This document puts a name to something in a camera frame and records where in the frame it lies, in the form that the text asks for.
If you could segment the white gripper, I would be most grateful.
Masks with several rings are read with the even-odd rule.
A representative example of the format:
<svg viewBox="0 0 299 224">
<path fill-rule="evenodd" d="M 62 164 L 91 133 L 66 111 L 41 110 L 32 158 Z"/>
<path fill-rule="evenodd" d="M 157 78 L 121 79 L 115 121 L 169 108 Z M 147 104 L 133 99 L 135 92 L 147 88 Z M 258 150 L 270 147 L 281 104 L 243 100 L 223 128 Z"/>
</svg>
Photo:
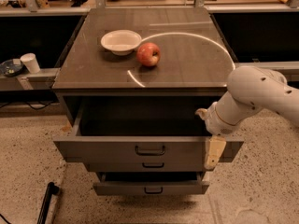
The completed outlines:
<svg viewBox="0 0 299 224">
<path fill-rule="evenodd" d="M 216 102 L 207 110 L 205 108 L 197 109 L 195 115 L 205 121 L 206 130 L 212 134 L 205 143 L 206 154 L 204 162 L 205 168 L 212 170 L 218 164 L 226 147 L 226 140 L 222 136 L 233 133 L 236 127 L 221 120 L 216 111 Z"/>
</svg>

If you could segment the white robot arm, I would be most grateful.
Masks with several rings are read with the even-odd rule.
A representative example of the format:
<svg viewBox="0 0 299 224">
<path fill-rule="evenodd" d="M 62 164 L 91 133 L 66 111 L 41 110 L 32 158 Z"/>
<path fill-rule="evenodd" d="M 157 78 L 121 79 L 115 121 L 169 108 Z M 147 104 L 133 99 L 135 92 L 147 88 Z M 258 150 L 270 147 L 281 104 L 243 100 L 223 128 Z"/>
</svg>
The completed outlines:
<svg viewBox="0 0 299 224">
<path fill-rule="evenodd" d="M 208 109 L 199 108 L 199 116 L 212 134 L 206 140 L 204 166 L 216 167 L 226 147 L 226 136 L 235 132 L 241 122 L 268 109 L 299 125 L 299 90 L 287 84 L 278 71 L 255 66 L 241 66 L 228 76 L 227 92 Z"/>
</svg>

